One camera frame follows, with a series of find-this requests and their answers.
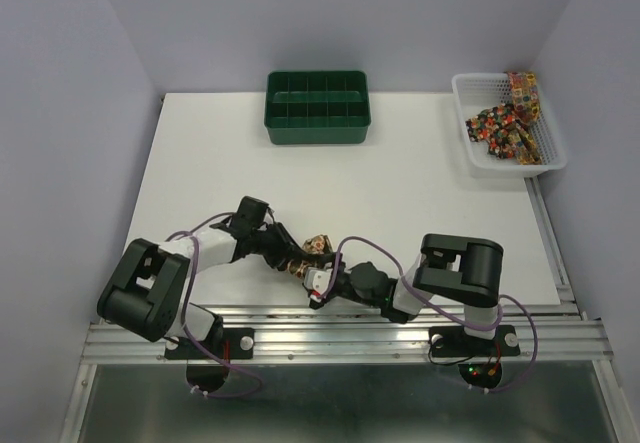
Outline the paisley patterned tie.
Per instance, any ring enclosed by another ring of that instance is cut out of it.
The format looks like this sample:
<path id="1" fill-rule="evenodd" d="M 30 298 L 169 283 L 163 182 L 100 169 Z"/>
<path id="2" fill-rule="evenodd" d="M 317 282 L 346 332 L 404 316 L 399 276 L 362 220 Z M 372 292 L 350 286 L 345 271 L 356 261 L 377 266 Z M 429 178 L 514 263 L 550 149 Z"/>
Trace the paisley patterned tie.
<path id="1" fill-rule="evenodd" d="M 315 267 L 314 256 L 322 253 L 334 252 L 329 237 L 325 234 L 319 234 L 307 239 L 301 248 L 306 252 L 306 257 L 302 261 L 292 261 L 289 265 L 287 273 L 303 279 L 306 270 L 309 267 Z"/>

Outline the white perforated plastic basket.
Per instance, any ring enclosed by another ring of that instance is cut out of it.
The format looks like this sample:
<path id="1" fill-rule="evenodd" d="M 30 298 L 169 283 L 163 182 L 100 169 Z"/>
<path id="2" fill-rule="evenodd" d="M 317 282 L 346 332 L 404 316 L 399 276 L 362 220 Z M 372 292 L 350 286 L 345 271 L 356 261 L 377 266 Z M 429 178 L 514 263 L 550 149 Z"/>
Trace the white perforated plastic basket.
<path id="1" fill-rule="evenodd" d="M 472 174 L 532 178 L 566 166 L 558 124 L 535 73 L 457 74 L 451 85 Z"/>

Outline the green compartment organizer box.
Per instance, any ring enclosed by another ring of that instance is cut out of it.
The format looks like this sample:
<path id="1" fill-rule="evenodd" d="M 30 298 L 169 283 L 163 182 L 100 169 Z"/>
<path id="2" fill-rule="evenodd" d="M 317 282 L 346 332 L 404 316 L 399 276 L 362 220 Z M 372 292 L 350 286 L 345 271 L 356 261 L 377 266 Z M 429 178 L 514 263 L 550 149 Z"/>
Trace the green compartment organizer box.
<path id="1" fill-rule="evenodd" d="M 359 70 L 274 71 L 264 127 L 274 145 L 355 145 L 371 125 L 368 81 Z"/>

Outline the aluminium rail frame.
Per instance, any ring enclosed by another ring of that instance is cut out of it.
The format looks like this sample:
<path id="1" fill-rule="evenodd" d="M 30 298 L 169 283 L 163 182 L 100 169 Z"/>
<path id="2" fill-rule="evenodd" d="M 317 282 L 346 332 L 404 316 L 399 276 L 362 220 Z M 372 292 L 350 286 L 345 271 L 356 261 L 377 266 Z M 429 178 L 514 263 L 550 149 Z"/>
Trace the aluminium rail frame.
<path id="1" fill-rule="evenodd" d="M 449 323 L 431 309 L 396 324 L 354 303 L 331 303 L 318 311 L 287 305 L 276 291 L 291 294 L 296 286 L 266 271 L 251 278 L 257 266 L 247 261 L 207 270 L 197 278 L 194 292 L 205 309 L 223 316 L 228 330 L 254 329 L 251 365 L 416 363 L 427 357 L 429 331 Z M 579 313 L 569 286 L 561 286 L 559 293 L 563 300 L 558 305 L 521 310 L 504 302 L 502 322 L 514 328 L 508 346 L 520 350 L 513 361 L 612 360 L 603 323 Z"/>

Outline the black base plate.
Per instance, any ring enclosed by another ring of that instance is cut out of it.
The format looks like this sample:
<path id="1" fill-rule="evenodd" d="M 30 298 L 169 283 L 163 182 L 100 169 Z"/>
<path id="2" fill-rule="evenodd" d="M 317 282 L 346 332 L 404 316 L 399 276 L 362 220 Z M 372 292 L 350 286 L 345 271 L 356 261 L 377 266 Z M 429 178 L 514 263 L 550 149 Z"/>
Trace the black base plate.
<path id="1" fill-rule="evenodd" d="M 470 336 L 462 326 L 435 326 L 429 329 L 429 342 L 431 355 L 441 359 L 521 355 L 512 325 L 500 325 L 491 339 Z"/>
<path id="2" fill-rule="evenodd" d="M 205 360 L 205 355 L 189 338 L 174 337 L 178 342 L 172 346 L 166 342 L 164 358 L 167 360 Z M 251 327 L 224 328 L 218 336 L 210 336 L 199 344 L 207 351 L 220 359 L 251 360 L 253 358 L 253 346 L 255 330 Z"/>

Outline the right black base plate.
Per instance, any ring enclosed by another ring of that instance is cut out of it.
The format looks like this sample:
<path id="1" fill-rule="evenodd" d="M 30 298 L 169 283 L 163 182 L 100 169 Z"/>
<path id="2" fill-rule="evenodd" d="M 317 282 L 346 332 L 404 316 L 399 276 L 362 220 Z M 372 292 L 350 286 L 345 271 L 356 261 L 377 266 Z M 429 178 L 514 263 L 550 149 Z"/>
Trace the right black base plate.
<path id="1" fill-rule="evenodd" d="M 470 336 L 462 326 L 435 326 L 429 329 L 429 342 L 431 355 L 441 359 L 521 355 L 512 325 L 500 325 L 491 339 Z"/>

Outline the dark multicolour dotted tie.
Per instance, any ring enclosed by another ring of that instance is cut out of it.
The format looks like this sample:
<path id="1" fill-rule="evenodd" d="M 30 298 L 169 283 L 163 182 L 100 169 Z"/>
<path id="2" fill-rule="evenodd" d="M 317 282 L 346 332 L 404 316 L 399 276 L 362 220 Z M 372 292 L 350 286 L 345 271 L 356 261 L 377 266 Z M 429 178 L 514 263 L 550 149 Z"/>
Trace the dark multicolour dotted tie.
<path id="1" fill-rule="evenodd" d="M 490 156 L 499 159 L 516 159 L 517 148 L 514 143 L 518 140 L 517 123 L 518 118 L 514 107 L 507 103 L 482 110 L 479 114 L 467 119 L 465 126 L 471 142 L 487 143 Z"/>

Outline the yellow patterned tie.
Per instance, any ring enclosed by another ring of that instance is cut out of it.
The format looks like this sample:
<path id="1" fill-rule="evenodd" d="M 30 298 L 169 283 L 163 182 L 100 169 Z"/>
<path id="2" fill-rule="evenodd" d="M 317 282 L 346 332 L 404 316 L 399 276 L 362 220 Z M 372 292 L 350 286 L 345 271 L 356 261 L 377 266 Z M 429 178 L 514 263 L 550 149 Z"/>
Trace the yellow patterned tie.
<path id="1" fill-rule="evenodd" d="M 518 140 L 516 159 L 522 165 L 539 165 L 542 159 L 532 128 L 541 113 L 536 75 L 533 72 L 507 72 L 511 88 L 512 105 L 517 115 Z"/>

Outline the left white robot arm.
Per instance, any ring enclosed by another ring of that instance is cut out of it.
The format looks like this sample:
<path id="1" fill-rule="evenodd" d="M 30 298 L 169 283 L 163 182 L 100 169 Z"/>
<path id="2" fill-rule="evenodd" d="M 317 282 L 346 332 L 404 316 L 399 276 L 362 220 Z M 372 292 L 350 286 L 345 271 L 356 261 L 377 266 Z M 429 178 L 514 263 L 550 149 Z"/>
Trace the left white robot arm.
<path id="1" fill-rule="evenodd" d="M 189 301 L 202 270 L 261 256 L 277 271 L 302 275 L 314 255 L 276 221 L 269 204 L 249 196 L 162 242 L 137 238 L 126 247 L 98 302 L 98 315 L 150 342 L 186 343 L 199 356 L 227 357 L 223 319 Z"/>

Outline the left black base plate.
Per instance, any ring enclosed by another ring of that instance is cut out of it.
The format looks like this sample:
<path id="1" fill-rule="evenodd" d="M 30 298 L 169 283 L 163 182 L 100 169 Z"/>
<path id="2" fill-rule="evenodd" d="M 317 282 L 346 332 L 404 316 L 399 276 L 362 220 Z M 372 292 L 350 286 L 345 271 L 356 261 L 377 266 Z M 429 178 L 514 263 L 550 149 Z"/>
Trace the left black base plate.
<path id="1" fill-rule="evenodd" d="M 167 360 L 205 360 L 205 355 L 189 338 L 174 337 L 178 342 L 172 346 L 166 342 L 164 358 Z M 207 351 L 220 359 L 251 360 L 253 358 L 253 346 L 255 330 L 251 327 L 224 328 L 218 336 L 210 336 L 199 344 Z"/>

